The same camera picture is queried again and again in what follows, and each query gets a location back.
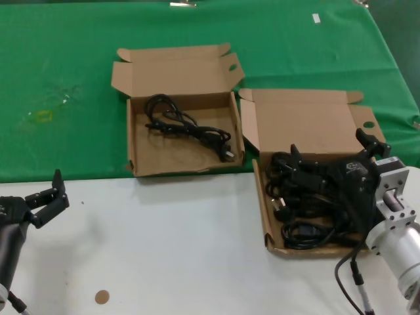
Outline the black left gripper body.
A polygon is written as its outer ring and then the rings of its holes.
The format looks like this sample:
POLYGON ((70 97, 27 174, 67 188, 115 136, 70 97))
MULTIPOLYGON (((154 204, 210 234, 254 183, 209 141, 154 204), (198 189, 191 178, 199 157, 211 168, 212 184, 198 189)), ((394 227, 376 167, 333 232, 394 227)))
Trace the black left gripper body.
POLYGON ((26 241, 32 210, 29 197, 1 197, 1 285, 11 286, 26 241))

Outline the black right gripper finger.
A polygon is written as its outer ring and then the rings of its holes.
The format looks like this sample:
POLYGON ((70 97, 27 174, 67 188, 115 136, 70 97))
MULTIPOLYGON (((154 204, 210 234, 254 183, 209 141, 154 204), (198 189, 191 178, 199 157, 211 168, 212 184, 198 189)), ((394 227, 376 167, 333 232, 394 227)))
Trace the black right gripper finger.
POLYGON ((295 144, 290 147, 290 155, 292 182, 308 190, 325 190, 327 185, 325 165, 304 159, 295 144))
POLYGON ((356 139, 363 146, 363 150, 359 152, 360 156, 368 159, 376 156, 380 158, 390 157, 390 146, 381 142, 376 136, 366 134, 363 129, 357 128, 356 139))

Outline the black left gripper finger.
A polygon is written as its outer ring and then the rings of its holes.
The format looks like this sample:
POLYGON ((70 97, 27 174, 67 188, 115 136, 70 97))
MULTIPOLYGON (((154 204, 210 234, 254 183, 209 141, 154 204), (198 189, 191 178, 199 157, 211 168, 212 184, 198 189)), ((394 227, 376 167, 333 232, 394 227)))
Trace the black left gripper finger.
POLYGON ((54 172, 52 188, 25 197, 28 220, 40 229, 70 206, 60 169, 54 172))

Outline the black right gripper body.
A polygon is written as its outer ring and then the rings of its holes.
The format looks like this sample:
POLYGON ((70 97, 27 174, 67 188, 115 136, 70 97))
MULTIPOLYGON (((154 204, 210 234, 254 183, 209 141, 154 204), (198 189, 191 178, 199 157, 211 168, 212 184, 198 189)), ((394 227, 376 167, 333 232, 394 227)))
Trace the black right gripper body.
POLYGON ((373 176, 373 154, 358 154, 334 161, 328 169, 339 193, 339 199, 352 219, 357 232, 369 234, 376 212, 376 180, 373 176))

